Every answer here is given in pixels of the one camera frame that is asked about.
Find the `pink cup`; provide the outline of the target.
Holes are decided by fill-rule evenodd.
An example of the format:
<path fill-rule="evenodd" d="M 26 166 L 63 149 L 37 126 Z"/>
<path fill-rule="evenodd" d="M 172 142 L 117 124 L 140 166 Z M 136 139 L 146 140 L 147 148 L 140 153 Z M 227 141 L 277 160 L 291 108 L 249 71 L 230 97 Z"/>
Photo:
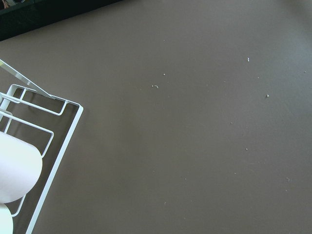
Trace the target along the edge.
<path fill-rule="evenodd" d="M 37 183 L 42 171 L 39 150 L 16 137 L 0 134 L 0 202 L 22 198 Z"/>

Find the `white cup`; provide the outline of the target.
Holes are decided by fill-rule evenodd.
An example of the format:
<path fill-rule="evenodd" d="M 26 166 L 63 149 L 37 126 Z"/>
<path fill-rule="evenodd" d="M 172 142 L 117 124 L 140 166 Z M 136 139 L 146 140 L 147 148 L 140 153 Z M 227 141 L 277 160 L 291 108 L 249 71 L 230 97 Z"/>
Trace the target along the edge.
<path fill-rule="evenodd" d="M 0 204 L 0 234 L 13 233 L 13 218 L 5 204 Z"/>

